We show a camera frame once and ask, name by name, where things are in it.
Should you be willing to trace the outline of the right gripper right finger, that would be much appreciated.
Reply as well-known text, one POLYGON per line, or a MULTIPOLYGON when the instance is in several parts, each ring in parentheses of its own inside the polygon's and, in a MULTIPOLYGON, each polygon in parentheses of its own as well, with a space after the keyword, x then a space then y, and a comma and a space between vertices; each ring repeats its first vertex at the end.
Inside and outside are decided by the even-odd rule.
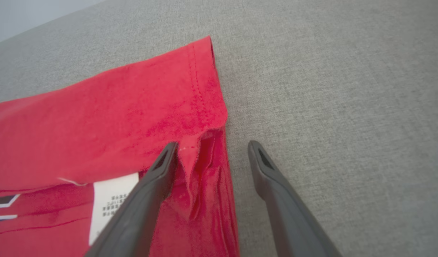
POLYGON ((258 141, 249 142, 248 157, 255 190, 266 203, 278 256, 340 257, 340 251, 258 141))

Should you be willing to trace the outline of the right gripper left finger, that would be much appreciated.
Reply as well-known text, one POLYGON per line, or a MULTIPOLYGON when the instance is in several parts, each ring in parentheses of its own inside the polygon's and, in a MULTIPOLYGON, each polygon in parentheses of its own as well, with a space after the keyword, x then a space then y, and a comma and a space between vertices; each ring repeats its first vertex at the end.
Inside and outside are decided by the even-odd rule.
POLYGON ((170 142, 139 178, 134 173, 94 183, 87 257, 147 257, 162 202, 170 195, 178 164, 170 142))

